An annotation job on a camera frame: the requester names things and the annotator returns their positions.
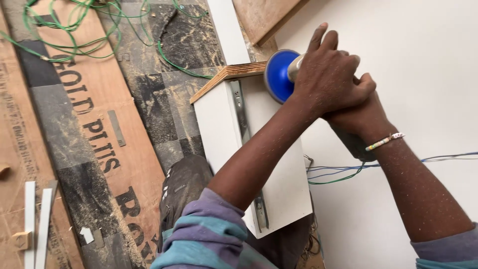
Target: hand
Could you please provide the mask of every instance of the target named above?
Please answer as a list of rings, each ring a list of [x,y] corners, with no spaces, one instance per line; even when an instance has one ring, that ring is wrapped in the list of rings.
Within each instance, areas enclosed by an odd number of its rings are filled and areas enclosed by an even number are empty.
[[[327,26],[323,23],[315,31],[291,96],[315,119],[326,112],[361,104],[375,90],[370,76],[354,84],[360,58],[337,51],[336,31],[329,31],[321,43]]]
[[[369,74],[364,74],[355,83],[371,79]],[[398,132],[387,119],[377,92],[373,92],[358,106],[325,113],[322,118],[347,133],[359,135],[368,144]]]

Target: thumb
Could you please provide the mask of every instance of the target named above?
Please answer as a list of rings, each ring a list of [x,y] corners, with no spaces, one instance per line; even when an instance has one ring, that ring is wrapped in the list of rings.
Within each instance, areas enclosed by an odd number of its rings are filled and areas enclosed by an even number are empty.
[[[377,84],[375,81],[373,81],[370,73],[363,74],[358,82],[358,85],[356,85],[354,89],[354,99],[356,101],[355,105],[361,104],[363,101],[365,101],[370,94],[375,91],[376,87]]]

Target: angle grinder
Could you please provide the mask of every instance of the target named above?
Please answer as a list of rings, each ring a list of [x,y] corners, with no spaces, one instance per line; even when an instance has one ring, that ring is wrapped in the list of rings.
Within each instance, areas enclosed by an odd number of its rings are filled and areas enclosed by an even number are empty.
[[[283,104],[292,94],[304,55],[290,49],[283,49],[274,53],[267,62],[264,72],[265,84],[272,98],[278,103]],[[329,125],[355,159],[362,162],[376,160],[371,151],[365,150],[368,145],[358,135],[346,133],[332,124]]]

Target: blue polishing pad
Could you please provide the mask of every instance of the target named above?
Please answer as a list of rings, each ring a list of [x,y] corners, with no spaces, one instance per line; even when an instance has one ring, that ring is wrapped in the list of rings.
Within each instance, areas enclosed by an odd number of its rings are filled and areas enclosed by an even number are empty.
[[[283,49],[274,53],[266,65],[264,79],[272,97],[284,103],[294,91],[294,84],[287,77],[287,68],[300,54]]]

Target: white arrow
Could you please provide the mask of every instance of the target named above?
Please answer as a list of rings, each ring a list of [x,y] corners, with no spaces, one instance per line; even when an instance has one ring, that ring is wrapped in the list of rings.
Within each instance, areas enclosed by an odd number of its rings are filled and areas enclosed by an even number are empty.
[[[80,231],[80,234],[85,238],[85,241],[87,242],[87,244],[93,242],[93,234],[91,233],[91,229],[90,228],[81,228],[81,231]]]

